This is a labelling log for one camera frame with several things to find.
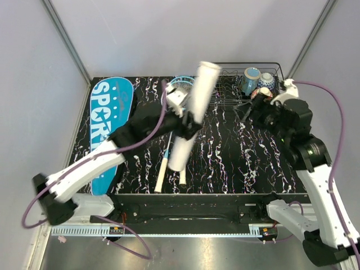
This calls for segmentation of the blue badminton racket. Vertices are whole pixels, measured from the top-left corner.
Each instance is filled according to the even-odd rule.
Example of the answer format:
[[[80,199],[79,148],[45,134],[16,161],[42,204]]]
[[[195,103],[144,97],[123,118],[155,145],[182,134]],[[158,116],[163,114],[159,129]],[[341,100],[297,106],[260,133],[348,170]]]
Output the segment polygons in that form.
[[[172,87],[180,87],[190,92],[194,84],[195,78],[191,76],[177,76],[170,81]],[[179,185],[181,187],[186,186],[186,168],[179,173]]]
[[[154,189],[154,193],[156,193],[156,194],[160,194],[161,191],[162,191],[162,186],[163,186],[163,182],[164,182],[164,178],[165,178],[165,173],[166,173],[166,170],[167,170],[168,156],[169,156],[169,146],[170,146],[171,141],[172,141],[172,133],[170,133],[170,135],[169,135],[166,151],[165,151],[163,159],[161,161],[159,174],[157,176],[157,181],[156,181],[156,185],[155,185],[155,189]]]

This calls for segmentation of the white shuttlecock tube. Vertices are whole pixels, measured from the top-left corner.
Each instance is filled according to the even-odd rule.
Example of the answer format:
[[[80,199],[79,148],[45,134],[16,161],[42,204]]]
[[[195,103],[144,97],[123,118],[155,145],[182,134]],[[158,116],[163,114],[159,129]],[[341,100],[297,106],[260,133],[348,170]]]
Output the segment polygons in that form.
[[[184,120],[193,120],[194,124],[203,126],[205,113],[208,109],[212,92],[218,80],[221,67],[217,64],[202,61],[197,69],[196,79],[186,102]],[[199,129],[191,132],[189,136],[177,135],[171,150],[168,168],[175,171],[182,171],[188,161],[193,149]]]

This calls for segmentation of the blue sport racket bag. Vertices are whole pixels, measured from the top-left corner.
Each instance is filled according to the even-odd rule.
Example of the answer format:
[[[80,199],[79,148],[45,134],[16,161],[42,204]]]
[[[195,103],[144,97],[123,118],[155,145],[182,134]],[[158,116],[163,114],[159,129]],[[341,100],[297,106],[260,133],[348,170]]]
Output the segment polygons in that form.
[[[133,111],[133,98],[133,84],[127,78],[110,77],[95,84],[90,95],[90,151],[128,121]],[[91,182],[91,193],[104,195],[113,191],[123,170],[124,164],[120,164],[100,174]]]

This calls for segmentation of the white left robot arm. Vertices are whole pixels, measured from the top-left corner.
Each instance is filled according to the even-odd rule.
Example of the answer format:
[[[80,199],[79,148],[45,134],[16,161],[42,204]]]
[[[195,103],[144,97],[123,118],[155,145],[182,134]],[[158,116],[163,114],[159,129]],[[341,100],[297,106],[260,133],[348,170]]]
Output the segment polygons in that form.
[[[203,127],[205,111],[189,106],[179,113],[161,109],[159,115],[130,118],[76,163],[49,176],[42,173],[34,176],[36,201],[40,203],[49,224],[56,226],[72,218],[80,206],[73,196],[81,187],[136,155],[141,146],[154,138],[167,133],[175,134],[168,168],[175,172],[182,171],[195,138]]]

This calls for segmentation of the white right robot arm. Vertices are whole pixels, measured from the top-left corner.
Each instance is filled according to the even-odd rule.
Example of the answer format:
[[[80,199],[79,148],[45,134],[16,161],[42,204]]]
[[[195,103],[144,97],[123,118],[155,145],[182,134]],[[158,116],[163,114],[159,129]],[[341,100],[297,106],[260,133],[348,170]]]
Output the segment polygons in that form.
[[[353,227],[331,171],[325,144],[311,134],[313,113],[296,97],[279,101],[258,94],[244,116],[258,128],[281,141],[282,153],[306,189],[316,220],[311,221],[274,193],[255,209],[258,221],[283,225],[303,246],[308,259],[318,267],[338,265],[359,269],[359,233]]]

